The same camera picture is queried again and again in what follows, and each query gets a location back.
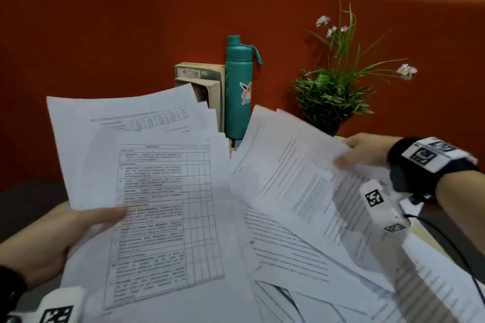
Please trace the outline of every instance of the bottle body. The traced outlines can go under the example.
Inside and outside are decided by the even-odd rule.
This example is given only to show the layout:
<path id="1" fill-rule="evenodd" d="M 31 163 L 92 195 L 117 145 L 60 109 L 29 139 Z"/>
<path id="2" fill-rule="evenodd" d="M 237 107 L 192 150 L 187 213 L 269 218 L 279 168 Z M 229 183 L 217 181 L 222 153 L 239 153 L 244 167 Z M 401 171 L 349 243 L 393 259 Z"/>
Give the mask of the bottle body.
<path id="1" fill-rule="evenodd" d="M 226 136 L 242 139 L 251 118 L 253 60 L 227 58 L 226 61 Z"/>

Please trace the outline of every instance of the stack of papers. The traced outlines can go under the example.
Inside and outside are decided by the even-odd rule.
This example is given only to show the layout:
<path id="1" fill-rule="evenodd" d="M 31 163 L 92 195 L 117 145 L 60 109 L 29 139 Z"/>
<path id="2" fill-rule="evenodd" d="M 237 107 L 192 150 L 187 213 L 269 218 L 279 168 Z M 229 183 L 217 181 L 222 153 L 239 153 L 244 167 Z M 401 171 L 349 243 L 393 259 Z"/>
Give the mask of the stack of papers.
<path id="1" fill-rule="evenodd" d="M 479 322 L 470 276 L 412 234 L 384 234 L 358 188 L 383 168 L 283 111 L 254 108 L 229 159 L 190 85 L 47 99 L 74 209 L 126 205 L 69 252 L 84 322 Z"/>

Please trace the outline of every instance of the orange wall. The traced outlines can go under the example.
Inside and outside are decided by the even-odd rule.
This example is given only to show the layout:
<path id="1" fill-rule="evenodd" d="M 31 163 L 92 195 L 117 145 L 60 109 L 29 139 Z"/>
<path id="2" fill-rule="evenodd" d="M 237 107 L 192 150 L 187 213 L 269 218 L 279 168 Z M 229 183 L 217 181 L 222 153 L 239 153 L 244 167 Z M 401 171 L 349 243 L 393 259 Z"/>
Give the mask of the orange wall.
<path id="1" fill-rule="evenodd" d="M 176 63 L 223 63 L 232 34 L 264 61 L 253 104 L 298 113 L 290 83 L 318 60 L 305 28 L 336 18 L 339 1 L 352 3 L 363 45 L 392 29 L 363 64 L 407 57 L 419 70 L 376 82 L 376 114 L 339 134 L 435 135 L 485 161 L 485 0 L 0 0 L 0 144 L 15 144 L 22 177 L 60 178 L 45 96 L 167 89 Z"/>

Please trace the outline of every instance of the water bottle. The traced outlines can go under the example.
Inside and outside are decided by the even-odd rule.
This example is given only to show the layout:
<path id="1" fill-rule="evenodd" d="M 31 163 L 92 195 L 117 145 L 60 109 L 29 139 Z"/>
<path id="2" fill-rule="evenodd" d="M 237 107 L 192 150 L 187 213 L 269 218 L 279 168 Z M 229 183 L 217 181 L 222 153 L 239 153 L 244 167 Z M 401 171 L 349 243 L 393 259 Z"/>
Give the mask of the water bottle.
<path id="1" fill-rule="evenodd" d="M 226 48 L 226 125 L 227 138 L 242 139 L 251 118 L 253 51 L 263 65 L 258 49 L 241 44 L 239 35 L 227 37 Z"/>

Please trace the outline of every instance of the cartoon character sticker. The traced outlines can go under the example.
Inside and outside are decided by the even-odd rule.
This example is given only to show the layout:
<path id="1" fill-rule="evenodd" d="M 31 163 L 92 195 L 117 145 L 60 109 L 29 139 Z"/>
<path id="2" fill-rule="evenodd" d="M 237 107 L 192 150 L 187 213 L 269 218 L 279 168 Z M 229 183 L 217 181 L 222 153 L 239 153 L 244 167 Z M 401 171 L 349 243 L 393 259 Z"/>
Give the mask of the cartoon character sticker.
<path id="1" fill-rule="evenodd" d="M 253 82 L 249 82 L 249 84 L 246 86 L 243 82 L 239 82 L 241 88 L 243 89 L 243 93 L 241 95 L 242 98 L 242 105 L 245 105 L 249 102 L 251 102 L 251 88 L 253 85 Z"/>

